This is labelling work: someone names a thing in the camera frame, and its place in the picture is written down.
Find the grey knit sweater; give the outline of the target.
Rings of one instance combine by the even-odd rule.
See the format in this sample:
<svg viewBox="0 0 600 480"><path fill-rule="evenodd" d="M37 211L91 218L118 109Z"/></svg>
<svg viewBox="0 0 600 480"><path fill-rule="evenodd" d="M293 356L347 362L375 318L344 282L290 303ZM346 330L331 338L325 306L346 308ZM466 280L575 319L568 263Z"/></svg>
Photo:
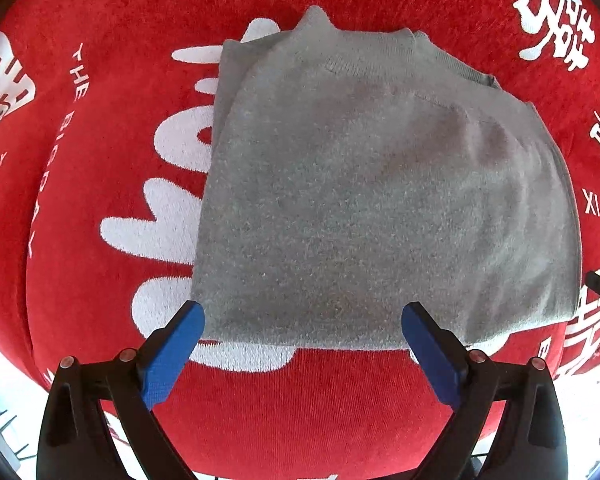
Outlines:
<svg viewBox="0 0 600 480"><path fill-rule="evenodd" d="M565 159L535 108L421 32L314 6L224 44L192 296L209 339L395 349L418 301L465 344L577 309Z"/></svg>

